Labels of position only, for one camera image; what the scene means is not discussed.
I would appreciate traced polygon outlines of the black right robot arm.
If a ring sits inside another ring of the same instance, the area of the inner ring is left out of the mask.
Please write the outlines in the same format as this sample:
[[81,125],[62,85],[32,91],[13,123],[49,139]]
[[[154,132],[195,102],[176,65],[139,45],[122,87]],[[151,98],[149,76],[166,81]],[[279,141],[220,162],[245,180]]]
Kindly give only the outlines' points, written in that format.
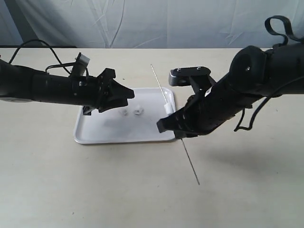
[[159,132],[173,131],[177,139],[207,135],[256,101],[304,92],[302,43],[261,50],[248,46],[233,58],[218,81],[207,67],[175,68],[171,86],[191,86],[194,94],[178,111],[157,122]]

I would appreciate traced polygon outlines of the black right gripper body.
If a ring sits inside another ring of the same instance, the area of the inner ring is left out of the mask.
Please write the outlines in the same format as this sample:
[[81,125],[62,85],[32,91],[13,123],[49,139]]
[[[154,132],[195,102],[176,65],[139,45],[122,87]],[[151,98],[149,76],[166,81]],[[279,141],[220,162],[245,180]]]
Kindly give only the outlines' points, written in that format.
[[248,107],[252,107],[252,95],[236,91],[221,79],[206,91],[189,97],[177,112],[181,113],[184,131],[207,135]]

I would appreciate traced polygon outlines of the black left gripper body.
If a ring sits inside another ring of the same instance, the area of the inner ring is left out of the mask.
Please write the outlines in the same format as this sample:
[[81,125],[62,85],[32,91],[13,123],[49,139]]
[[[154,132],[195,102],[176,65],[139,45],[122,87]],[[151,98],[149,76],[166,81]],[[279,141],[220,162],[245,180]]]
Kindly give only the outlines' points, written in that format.
[[71,77],[72,91],[76,103],[82,106],[83,113],[90,113],[95,109],[102,113],[116,108],[113,92],[115,78],[115,70],[110,68],[105,68],[97,77]]

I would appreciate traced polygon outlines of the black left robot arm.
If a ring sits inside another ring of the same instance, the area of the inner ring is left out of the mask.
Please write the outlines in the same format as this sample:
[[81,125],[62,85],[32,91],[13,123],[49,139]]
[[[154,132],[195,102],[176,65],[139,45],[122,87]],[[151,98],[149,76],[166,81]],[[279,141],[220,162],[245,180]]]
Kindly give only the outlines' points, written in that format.
[[0,62],[0,98],[9,102],[43,102],[82,106],[83,115],[125,107],[134,91],[115,81],[115,70],[105,68],[97,77],[83,75],[88,60],[71,63],[71,75],[56,76],[25,66]]

